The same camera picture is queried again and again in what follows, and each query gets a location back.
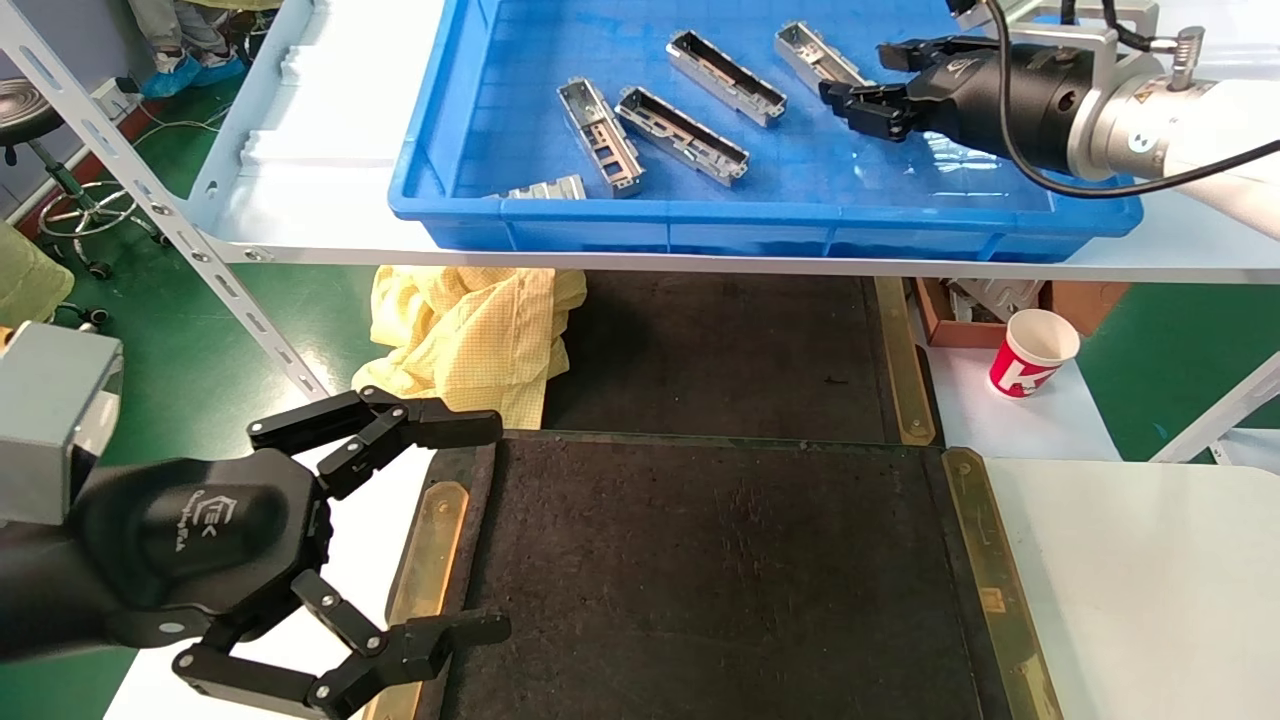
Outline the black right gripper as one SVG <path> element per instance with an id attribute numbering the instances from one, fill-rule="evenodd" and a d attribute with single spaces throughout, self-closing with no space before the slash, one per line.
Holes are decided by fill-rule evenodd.
<path id="1" fill-rule="evenodd" d="M 878 45 L 884 69 L 914 73 L 908 83 L 822 81 L 820 101 L 847 127 L 901 143 L 913 133 L 1007 158 L 1000 127 L 1000 53 L 995 38 L 952 35 Z M 1011 46 L 1010 129 L 1028 164 L 1069 173 L 1068 141 L 1093 88 L 1093 54 L 1036 44 Z"/>

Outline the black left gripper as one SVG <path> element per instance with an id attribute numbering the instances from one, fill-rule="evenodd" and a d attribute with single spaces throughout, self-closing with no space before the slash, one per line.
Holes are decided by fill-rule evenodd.
<path id="1" fill-rule="evenodd" d="M 109 644 L 148 650 L 204 635 L 172 665 L 198 694 L 298 719 L 349 719 L 388 688 L 435 679 L 456 652 L 509 638 L 509 618 L 497 610 L 381 630 L 315 571 L 333 536 L 326 497 L 349 497 L 413 446 L 493 445 L 503 436 L 499 413 L 456 413 L 440 398 L 367 386 L 252 421 L 247 434 L 260 451 L 244 457 L 91 474 L 69 527 L 109 593 Z M 291 457 L 333 442 L 317 480 Z M 337 667 L 314 675 L 232 653 L 298 609 L 349 651 Z"/>

